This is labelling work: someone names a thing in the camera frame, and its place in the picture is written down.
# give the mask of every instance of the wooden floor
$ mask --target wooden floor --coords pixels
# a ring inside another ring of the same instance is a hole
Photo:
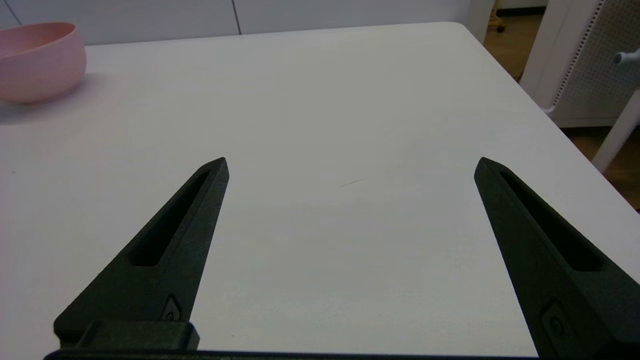
[[[527,64],[542,15],[503,17],[502,21],[505,31],[487,31],[484,47],[518,80]],[[585,127],[563,129],[563,132],[591,160],[609,130],[609,127]],[[604,175],[634,209],[640,208],[640,129],[633,132]]]
[[[609,130],[609,127],[578,127],[563,132],[591,160]],[[640,209],[640,128],[631,134],[604,176],[634,209]]]
[[[515,79],[520,79],[527,65],[541,21],[542,15],[503,17],[503,33],[486,33],[484,47]]]

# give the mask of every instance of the perforated panel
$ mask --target perforated panel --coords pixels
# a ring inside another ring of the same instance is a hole
[[[556,95],[552,119],[620,115],[640,85],[640,65],[616,66],[613,58],[639,47],[640,1],[600,1]]]

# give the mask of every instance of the white table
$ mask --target white table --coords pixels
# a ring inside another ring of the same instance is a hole
[[[66,99],[0,106],[0,358],[55,350],[54,318],[219,156],[203,349],[536,355],[481,156],[640,279],[636,212],[461,25],[87,53]]]

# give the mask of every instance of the bowl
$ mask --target bowl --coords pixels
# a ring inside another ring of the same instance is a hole
[[[0,100],[32,104],[71,92],[84,77],[80,32],[67,22],[0,30]]]

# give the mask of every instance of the black plastic part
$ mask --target black plastic part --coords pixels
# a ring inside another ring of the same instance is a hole
[[[195,350],[200,337],[189,322],[93,322],[77,348],[99,350]]]
[[[640,286],[505,166],[476,184],[540,357],[640,357]]]
[[[496,10],[495,15],[497,17],[544,15],[546,10],[547,10],[546,6],[532,6],[530,8],[498,9]]]
[[[499,356],[424,356],[368,354],[297,354],[286,352],[226,352],[226,351],[87,351],[59,350],[45,360],[510,360],[533,357]]]
[[[55,320],[61,347],[100,320],[189,320],[228,178],[220,158],[180,187]]]

